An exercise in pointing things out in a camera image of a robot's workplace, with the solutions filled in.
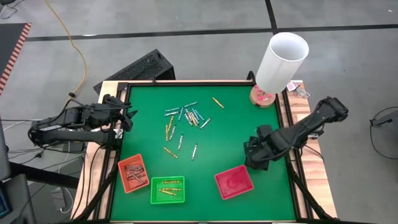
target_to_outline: green mat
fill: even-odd
[[[150,186],[124,193],[120,175],[116,182],[112,221],[249,221],[295,220],[284,159],[271,162],[269,171],[248,169],[254,190],[229,200],[221,199],[215,174],[244,164],[243,143],[256,135],[256,128],[278,128],[275,105],[255,107],[250,86],[157,86],[132,87],[130,102],[138,114],[134,127],[125,133],[121,160],[142,154],[149,178],[184,176],[185,202],[150,203]],[[211,97],[224,105],[221,109]],[[165,141],[165,110],[198,101],[193,106],[211,121],[200,130],[183,116],[172,141]],[[183,145],[177,151],[181,134]],[[198,144],[195,160],[193,148]],[[175,159],[163,150],[169,148]]]

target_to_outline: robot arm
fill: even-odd
[[[276,161],[291,149],[303,147],[308,135],[325,123],[344,120],[348,109],[337,98],[321,100],[315,111],[289,128],[272,131],[269,125],[257,129],[257,137],[244,143],[245,164],[253,169],[267,170],[269,161]]]
[[[66,109],[65,105],[59,115],[32,123],[28,136],[35,145],[43,147],[60,141],[91,141],[113,148],[116,145],[116,133],[112,128],[103,130],[101,127],[120,121],[121,129],[130,131],[131,118],[137,113],[121,114],[121,110],[131,107],[130,104],[110,95],[104,96],[103,103],[91,105],[83,105],[75,100],[69,100],[68,103],[70,101],[80,106]]]

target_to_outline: wooden base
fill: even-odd
[[[265,93],[255,86],[250,91],[250,100],[260,108],[267,108],[275,101],[275,94]]]

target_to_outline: gray floor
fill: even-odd
[[[261,0],[50,2],[73,35],[271,26]],[[273,0],[272,5],[279,27],[398,23],[398,2],[394,0]],[[29,37],[65,35],[43,0],[27,0],[18,9],[12,18],[0,23],[32,22]],[[294,78],[304,80],[312,94],[310,105],[314,107],[318,100],[330,95],[349,108],[348,119],[326,125],[326,133],[320,139],[339,217],[358,222],[396,223],[398,163],[373,151],[369,119],[379,110],[398,104],[397,30],[298,34],[310,45],[310,54]],[[88,78],[78,98],[84,103],[96,101],[94,84],[153,49],[159,49],[171,61],[178,79],[242,79],[249,70],[258,69],[271,36],[78,40],[75,43],[88,63]],[[0,114],[7,119],[53,116],[82,75],[83,64],[68,41],[26,42],[0,97]],[[6,141],[12,150],[32,147],[25,136],[28,126],[23,124],[6,131]],[[398,157],[395,150],[398,140],[393,135],[396,131],[393,125],[383,126],[374,130],[374,139],[380,151]],[[15,161],[24,162],[31,156],[21,156]],[[46,152],[44,158],[29,165],[45,167],[61,162],[64,157]],[[34,201],[39,203],[42,198],[45,195]],[[49,207],[38,209],[51,209],[49,203],[46,206]]]

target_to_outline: white cup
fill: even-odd
[[[281,92],[308,52],[307,42],[299,35],[289,32],[274,35],[256,73],[258,87],[266,93]]]

